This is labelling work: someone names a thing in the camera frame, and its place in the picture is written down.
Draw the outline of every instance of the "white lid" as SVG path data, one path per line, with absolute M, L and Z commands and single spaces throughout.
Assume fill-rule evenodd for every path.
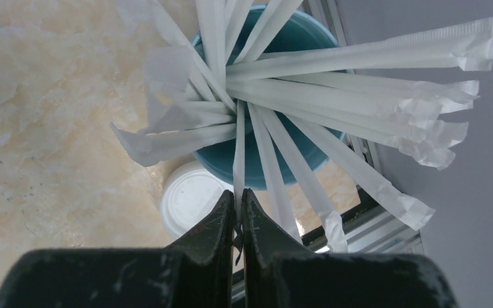
M 181 166 L 167 179 L 160 205 L 163 224 L 176 238 L 201 221 L 226 189 L 233 186 L 210 174 L 198 162 Z

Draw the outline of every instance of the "marble countertop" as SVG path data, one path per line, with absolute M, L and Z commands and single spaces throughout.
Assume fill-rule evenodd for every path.
M 187 36 L 198 31 L 193 0 L 161 2 Z M 152 23 L 124 23 L 115 1 L 0 0 L 0 283 L 36 248 L 172 242 L 162 187 L 193 157 L 141 167 L 109 128 L 146 124 L 142 64 L 166 45 Z M 358 204 L 338 166 L 317 176 L 338 209 Z M 301 190 L 289 192 L 305 232 L 320 225 Z

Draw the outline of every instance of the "straw wrapper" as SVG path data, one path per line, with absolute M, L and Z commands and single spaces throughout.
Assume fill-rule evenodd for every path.
M 361 160 L 324 127 L 296 117 L 288 117 L 331 160 L 340 165 L 366 192 L 397 219 L 414 230 L 422 228 L 435 210 L 402 194 L 375 169 Z
M 277 154 L 275 153 L 270 134 L 263 124 L 261 117 L 258 115 L 256 108 L 251 103 L 248 104 L 248 109 L 250 111 L 250 118 L 254 128 L 256 143 L 258 144 L 258 152 L 260 153 L 265 182 L 269 192 L 272 218 L 286 233 L 292 236 L 298 243 L 301 243 L 301 237 L 294 214 L 292 213 L 292 206 L 290 205 L 288 192 L 284 186 L 279 162 L 277 161 Z
M 191 79 L 196 90 L 208 101 L 214 101 L 212 98 L 212 92 L 206 90 L 204 84 L 207 84 L 215 91 L 216 95 L 228 106 L 232 111 L 235 112 L 235 104 L 226 93 L 223 85 L 221 85 L 218 80 L 214 77 L 211 70 L 207 67 L 207 64 L 201 59 L 194 47 L 190 44 L 186 36 L 182 33 L 178 25 L 171 18 L 169 13 L 165 11 L 163 6 L 154 0 L 154 5 L 152 7 L 154 12 L 154 20 L 156 22 L 156 27 L 160 32 L 161 36 L 172 46 L 186 46 L 193 57 L 193 62 L 195 64 L 195 69 L 193 70 L 193 77 Z
M 144 167 L 154 166 L 162 160 L 186 155 L 236 136 L 235 123 L 157 135 L 130 133 L 113 124 L 111 128 L 129 157 Z
M 493 17 L 381 42 L 301 51 L 227 68 L 227 81 L 254 80 L 344 69 L 460 67 L 489 71 Z
M 241 33 L 241 29 L 243 29 L 253 2 L 254 0 L 232 0 L 226 3 L 226 18 L 228 20 L 225 42 L 226 63 L 234 50 L 237 38 Z
M 309 200 L 309 204 L 315 210 L 326 228 L 328 247 L 332 252 L 347 252 L 348 246 L 343 232 L 341 216 L 335 209 L 311 168 L 303 158 L 303 155 L 294 144 L 290 135 L 277 117 L 275 112 L 263 107 L 255 106 L 254 110 L 263 120 L 265 127 L 272 136 L 288 167 L 290 167 L 299 186 Z
M 303 0 L 271 0 L 235 63 L 257 60 Z
M 222 87 L 226 84 L 224 0 L 196 0 L 199 29 L 209 69 Z

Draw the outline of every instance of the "teal cup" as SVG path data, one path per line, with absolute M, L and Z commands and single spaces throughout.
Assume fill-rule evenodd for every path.
M 241 51 L 242 47 L 245 45 L 249 33 L 252 31 L 254 24 L 258 18 L 260 18 L 265 7 L 264 4 L 253 5 L 250 9 L 230 61 L 233 61 L 233 59 L 237 57 L 238 52 Z M 196 46 L 198 52 L 203 56 L 202 38 L 199 34 L 193 39 L 192 44 Z M 312 18 L 312 16 L 304 12 L 296 11 L 267 47 L 265 53 L 332 47 L 338 47 L 338 43 L 330 31 L 316 19 Z M 314 171 L 322 167 L 327 162 L 328 157 L 284 115 L 278 112 L 277 115 L 294 140 L 306 162 L 309 164 L 311 170 Z M 340 139 L 344 136 L 342 132 L 336 130 L 330 131 Z M 279 161 L 279 167 L 284 183 L 286 185 L 295 184 L 296 179 L 277 147 L 275 147 L 275 151 L 277 152 L 277 160 Z M 235 139 L 214 144 L 194 152 L 195 158 L 203 167 L 220 180 L 229 184 L 233 184 L 232 166 L 234 155 Z M 245 186 L 254 190 L 266 189 L 254 132 L 249 132 L 245 135 Z

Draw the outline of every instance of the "white paper wrapper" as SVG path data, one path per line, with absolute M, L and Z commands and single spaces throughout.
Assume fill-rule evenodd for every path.
M 267 127 L 273 141 L 305 193 L 311 207 L 320 217 L 323 226 L 326 227 L 325 233 L 327 234 L 328 247 L 337 249 L 333 250 L 333 252 L 347 252 L 348 246 L 343 225 L 340 218 L 336 217 L 339 214 L 336 213 L 335 205 L 316 179 L 311 168 L 309 168 L 301 152 L 282 125 L 281 120 L 279 120 L 275 112 L 266 108 L 255 106 L 254 110 L 263 120 L 265 127 Z
M 226 83 L 224 0 L 196 0 L 205 60 L 222 87 Z
M 228 20 L 225 39 L 226 62 L 233 52 L 253 2 L 254 0 L 231 0 L 226 3 L 226 19 Z
M 160 34 L 173 46 L 190 46 L 188 39 L 182 35 L 180 28 L 175 24 L 171 16 L 163 9 L 161 4 L 154 0 L 119 0 L 118 8 L 120 17 L 125 24 L 133 25 L 139 21 L 155 21 L 156 27 L 159 28 Z M 201 75 L 197 67 L 192 68 L 190 80 L 196 90 L 204 99 L 214 101 L 215 98 L 207 85 L 207 82 Z
M 466 138 L 468 123 L 447 123 L 438 121 L 417 121 L 412 123 L 426 129 L 428 134 L 424 142 L 433 148 L 450 148 Z
M 399 106 L 399 99 L 377 100 L 372 94 L 347 92 L 329 87 L 293 83 L 280 80 L 252 80 L 243 83 L 228 83 L 232 96 L 241 96 L 245 101 L 253 101 L 253 96 L 271 100 L 285 108 L 295 108 L 311 112 L 343 123 L 356 124 L 392 136 L 399 136 L 415 142 L 426 138 L 426 132 L 407 123 L 386 121 L 393 116 Z
M 437 118 L 441 110 L 437 104 L 420 99 L 354 92 L 274 79 L 228 82 L 227 88 L 257 96 L 263 95 L 265 98 L 293 101 L 305 107 L 331 108 L 340 112 L 361 114 L 378 119 L 388 119 L 400 110 L 407 110 L 412 112 L 412 115 L 424 118 L 429 116 Z
M 240 63 L 228 81 L 254 80 L 342 69 L 460 67 L 487 71 L 493 63 L 493 17 L 381 42 L 319 49 Z
M 340 165 L 364 190 L 388 212 L 414 230 L 422 228 L 435 210 L 421 201 L 399 192 L 375 169 L 359 158 L 324 127 L 296 117 L 290 120 L 328 157 Z
M 453 93 L 455 92 L 455 90 L 459 90 L 461 92 L 471 95 L 472 97 L 475 97 L 474 99 L 479 97 L 477 96 L 477 94 L 479 93 L 478 80 L 462 81 L 462 82 L 452 83 L 450 85 L 453 86 L 454 88 L 454 90 L 451 91 Z M 457 98 L 453 98 L 452 95 L 450 95 L 449 93 L 448 96 L 441 95 L 437 99 L 437 103 L 441 104 L 442 106 L 441 113 L 448 114 L 450 112 L 472 109 L 474 99 L 465 99 L 459 101 Z
M 269 0 L 269 3 L 267 4 L 267 7 L 264 9 L 262 15 L 260 15 L 260 18 L 254 25 L 254 28 L 252 28 L 252 31 L 248 35 L 248 38 L 246 39 L 245 45 L 243 46 L 243 50 L 241 50 L 240 54 L 238 57 L 235 59 L 235 63 L 241 63 L 243 59 L 246 57 L 248 52 L 250 51 L 250 48 L 256 41 L 257 37 L 260 36 L 262 31 L 264 31 L 265 26 L 269 22 L 269 20 L 272 18 L 273 14 L 277 11 L 279 8 L 279 4 L 282 2 L 282 0 Z
M 279 2 L 276 10 L 272 10 L 272 7 L 269 6 L 273 3 Z M 268 17 L 266 21 L 265 17 L 262 20 L 263 27 L 257 27 L 257 23 L 252 30 L 248 39 L 246 40 L 245 47 L 241 51 L 238 56 L 238 59 L 235 63 L 240 62 L 252 62 L 256 61 L 260 55 L 264 52 L 264 50 L 269 46 L 271 41 L 275 38 L 277 33 L 282 29 L 282 27 L 286 24 L 286 22 L 290 19 L 292 14 L 294 14 L 295 10 L 300 6 L 303 0 L 272 0 L 269 2 L 266 10 L 262 13 L 266 14 L 266 11 L 272 12 L 271 16 Z
M 233 13 L 233 10 L 235 9 L 235 4 L 237 4 L 237 0 L 227 0 L 226 1 L 226 6 L 224 8 L 224 26 L 227 28 L 228 23 L 230 21 L 231 15 Z
M 120 140 L 129 157 L 144 167 L 177 156 L 186 155 L 206 146 L 235 138 L 236 125 L 225 124 L 181 132 L 144 135 L 119 130 L 113 124 L 112 131 Z
M 477 95 L 470 95 L 460 90 L 461 85 L 455 83 L 440 85 L 428 81 L 411 81 L 334 72 L 285 76 L 279 79 L 325 85 L 326 87 L 353 92 L 383 94 L 424 101 L 447 98 L 456 103 L 465 104 L 479 98 Z M 471 82 L 474 81 L 464 81 L 464 83 L 468 84 Z
M 148 52 L 144 63 L 144 91 L 148 125 L 154 125 L 167 108 L 186 100 L 192 61 L 186 47 L 164 47 Z
M 284 186 L 273 142 L 262 119 L 251 103 L 248 104 L 248 109 L 271 202 L 272 218 L 286 233 L 301 243 L 301 236 L 288 199 L 288 192 Z
M 299 117 L 305 119 L 306 121 L 311 121 L 314 123 L 319 123 L 323 126 L 332 128 L 334 130 L 339 130 L 341 132 L 351 133 L 357 137 L 368 139 L 381 144 L 389 143 L 393 136 L 379 131 L 371 130 L 357 124 L 346 123 L 339 121 L 330 117 L 320 116 L 318 114 L 313 114 L 311 112 L 305 112 L 297 108 L 286 106 L 286 103 L 278 104 L 276 99 L 264 99 L 257 96 L 246 95 L 242 92 L 228 90 L 230 95 L 235 98 L 242 99 L 244 101 L 251 102 L 255 105 L 259 105 L 265 108 L 276 110 L 284 114 L 289 114 L 291 116 Z
M 237 130 L 232 172 L 237 221 L 241 221 L 241 204 L 245 190 L 245 103 L 242 101 L 237 103 Z
M 385 146 L 397 148 L 400 153 L 413 157 L 420 165 L 443 170 L 453 162 L 456 154 L 447 148 L 434 148 L 432 145 L 421 142 L 414 143 L 400 138 L 380 142 Z
M 229 95 L 226 93 L 224 86 L 221 85 L 214 77 L 209 67 L 207 67 L 207 64 L 205 64 L 203 59 L 201 59 L 197 51 L 190 44 L 186 36 L 184 36 L 173 18 L 171 18 L 169 13 L 165 11 L 165 8 L 159 2 L 154 0 L 154 5 L 152 6 L 151 11 L 154 13 L 156 27 L 163 39 L 172 46 L 186 46 L 190 50 L 193 57 L 193 62 L 196 67 L 196 69 L 193 69 L 192 71 L 191 81 L 196 90 L 207 101 L 214 100 L 210 97 L 212 96 L 212 93 L 209 94 L 206 89 L 202 90 L 204 86 L 202 85 L 200 76 L 204 77 L 206 84 L 208 84 L 214 90 L 216 95 L 224 102 L 224 104 L 226 104 L 226 106 L 228 106 L 233 112 L 235 112 L 236 106 Z

